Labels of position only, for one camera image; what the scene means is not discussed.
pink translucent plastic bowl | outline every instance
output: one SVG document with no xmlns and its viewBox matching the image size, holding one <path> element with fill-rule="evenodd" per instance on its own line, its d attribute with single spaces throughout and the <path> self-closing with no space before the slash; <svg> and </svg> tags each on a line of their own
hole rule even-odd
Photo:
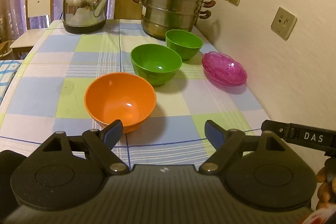
<svg viewBox="0 0 336 224">
<path fill-rule="evenodd" d="M 229 55 L 208 52 L 202 58 L 208 77 L 223 86 L 240 86 L 246 83 L 247 74 L 243 66 Z"/>
</svg>

green bowl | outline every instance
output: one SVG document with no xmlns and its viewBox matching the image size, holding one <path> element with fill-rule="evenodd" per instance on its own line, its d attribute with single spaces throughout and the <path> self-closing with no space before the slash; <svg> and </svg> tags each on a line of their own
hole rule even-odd
<svg viewBox="0 0 336 224">
<path fill-rule="evenodd" d="M 187 61 L 199 52 L 202 40 L 195 34 L 184 30 L 166 32 L 167 47 L 176 51 L 183 61 Z"/>
<path fill-rule="evenodd" d="M 159 44 L 143 44 L 131 51 L 131 61 L 137 75 L 152 86 L 161 86 L 173 78 L 182 66 L 181 57 Z"/>
</svg>

finger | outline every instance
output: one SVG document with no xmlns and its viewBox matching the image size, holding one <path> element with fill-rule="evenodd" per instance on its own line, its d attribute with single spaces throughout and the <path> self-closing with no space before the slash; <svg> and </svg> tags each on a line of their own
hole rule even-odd
<svg viewBox="0 0 336 224">
<path fill-rule="evenodd" d="M 334 178 L 332 184 L 331 184 L 331 189 L 336 194 L 336 178 Z"/>
<path fill-rule="evenodd" d="M 319 200 L 322 202 L 327 202 L 330 200 L 331 196 L 331 185 L 326 182 L 322 183 L 322 185 L 317 190 L 317 197 L 319 198 Z"/>
<path fill-rule="evenodd" d="M 318 171 L 316 175 L 317 182 L 325 182 L 326 180 L 326 167 L 323 167 L 320 171 Z"/>
<path fill-rule="evenodd" d="M 325 203 L 325 202 L 322 202 L 322 201 L 318 201 L 317 205 L 316 205 L 316 210 L 324 207 L 326 204 L 327 204 L 327 202 Z"/>
</svg>

metal pin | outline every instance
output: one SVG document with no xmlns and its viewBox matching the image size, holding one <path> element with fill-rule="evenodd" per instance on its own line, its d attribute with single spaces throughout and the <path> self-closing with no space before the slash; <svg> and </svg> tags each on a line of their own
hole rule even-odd
<svg viewBox="0 0 336 224">
<path fill-rule="evenodd" d="M 124 171 L 126 168 L 127 166 L 125 164 L 122 164 L 121 162 L 116 162 L 110 165 L 110 169 L 114 172 L 121 172 Z"/>
<path fill-rule="evenodd" d="M 213 162 L 206 162 L 205 164 L 202 164 L 202 169 L 207 172 L 213 172 L 218 169 L 218 165 L 214 164 Z"/>
</svg>

chair backrest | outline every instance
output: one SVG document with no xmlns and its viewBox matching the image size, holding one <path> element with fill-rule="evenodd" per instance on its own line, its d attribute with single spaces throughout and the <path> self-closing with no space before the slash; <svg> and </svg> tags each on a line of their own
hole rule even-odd
<svg viewBox="0 0 336 224">
<path fill-rule="evenodd" d="M 50 16 L 50 23 L 54 20 L 54 0 L 26 0 L 26 23 L 30 30 L 30 17 Z"/>
</svg>

